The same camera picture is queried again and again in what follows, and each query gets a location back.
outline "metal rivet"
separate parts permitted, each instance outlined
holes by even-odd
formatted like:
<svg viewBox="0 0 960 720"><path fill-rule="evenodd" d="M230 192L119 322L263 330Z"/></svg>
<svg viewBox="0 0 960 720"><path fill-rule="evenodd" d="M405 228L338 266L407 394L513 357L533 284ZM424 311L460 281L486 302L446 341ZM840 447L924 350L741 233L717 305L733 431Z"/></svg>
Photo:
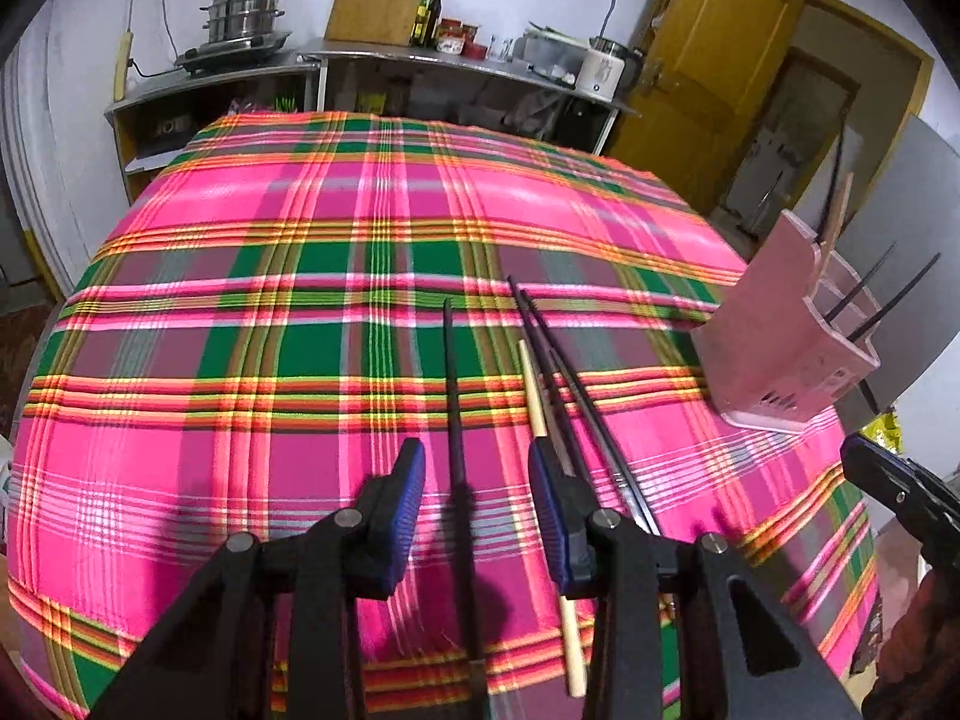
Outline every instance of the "metal rivet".
<svg viewBox="0 0 960 720"><path fill-rule="evenodd" d="M590 519L593 520L594 525L596 525L598 528L607 528L612 530L620 524L620 513L615 512L613 509L597 509L597 511L592 514Z"/></svg>
<svg viewBox="0 0 960 720"><path fill-rule="evenodd" d="M355 528L362 519L363 514L360 514L357 509L340 509L333 515L333 521L341 528Z"/></svg>
<svg viewBox="0 0 960 720"><path fill-rule="evenodd" d="M230 552L246 552L253 546L253 541L255 541L253 533L247 533L246 531L234 533L227 539L227 549Z"/></svg>
<svg viewBox="0 0 960 720"><path fill-rule="evenodd" d="M705 536L700 537L700 546L706 549L707 552L723 555L730 545L727 543L726 538L720 536L720 533L707 533Z"/></svg>

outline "white appliance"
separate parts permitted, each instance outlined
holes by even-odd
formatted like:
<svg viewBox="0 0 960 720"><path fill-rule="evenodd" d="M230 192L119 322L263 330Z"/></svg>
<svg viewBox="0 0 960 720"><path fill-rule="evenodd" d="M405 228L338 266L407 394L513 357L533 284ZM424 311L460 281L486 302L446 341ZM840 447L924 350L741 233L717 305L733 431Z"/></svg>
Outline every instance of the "white appliance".
<svg viewBox="0 0 960 720"><path fill-rule="evenodd" d="M617 56L590 49L577 76L577 89L602 100L612 100L623 74L624 62Z"/></svg>

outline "utensil holder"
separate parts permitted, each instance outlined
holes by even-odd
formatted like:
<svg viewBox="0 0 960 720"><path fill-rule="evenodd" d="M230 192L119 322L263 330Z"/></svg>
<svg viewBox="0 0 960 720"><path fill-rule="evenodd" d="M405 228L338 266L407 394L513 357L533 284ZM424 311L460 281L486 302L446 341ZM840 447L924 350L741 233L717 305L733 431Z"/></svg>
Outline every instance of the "utensil holder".
<svg viewBox="0 0 960 720"><path fill-rule="evenodd" d="M692 332L710 398L737 427L800 433L815 415L880 366L875 327L847 340L880 309L863 289L831 324L829 312L860 277L835 251L820 271L816 234L783 211L757 256L709 321Z"/></svg>

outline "yellow door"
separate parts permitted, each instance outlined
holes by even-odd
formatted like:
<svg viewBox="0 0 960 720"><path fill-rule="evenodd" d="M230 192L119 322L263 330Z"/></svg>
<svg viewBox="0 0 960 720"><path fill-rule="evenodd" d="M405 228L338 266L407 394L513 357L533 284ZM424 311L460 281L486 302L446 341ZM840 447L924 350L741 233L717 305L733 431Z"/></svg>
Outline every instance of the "yellow door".
<svg viewBox="0 0 960 720"><path fill-rule="evenodd" d="M672 0L610 154L702 214L717 204L803 0Z"/></svg>

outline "plaid pattern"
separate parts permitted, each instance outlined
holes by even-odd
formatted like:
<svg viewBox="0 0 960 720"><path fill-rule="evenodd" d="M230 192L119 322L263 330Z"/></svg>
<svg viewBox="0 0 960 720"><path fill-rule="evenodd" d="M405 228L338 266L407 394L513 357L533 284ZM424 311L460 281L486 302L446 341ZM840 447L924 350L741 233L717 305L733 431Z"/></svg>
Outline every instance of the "plaid pattern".
<svg viewBox="0 0 960 720"><path fill-rule="evenodd" d="M664 531L739 541L832 667L875 594L832 410L802 436L704 402L688 331L741 261L654 176L476 129L346 114L220 119L104 243L51 336L16 445L11 597L27 675L82 717L231 532L304 531L427 452L407 574L361 602L368 706L467 694L452 603L442 306L455 307L498 718L580 716L530 499L505 277L584 372ZM619 508L587 452L599 497ZM590 605L578 608L584 646ZM277 648L282 709L285 643ZM667 716L676 637L664 621Z"/></svg>

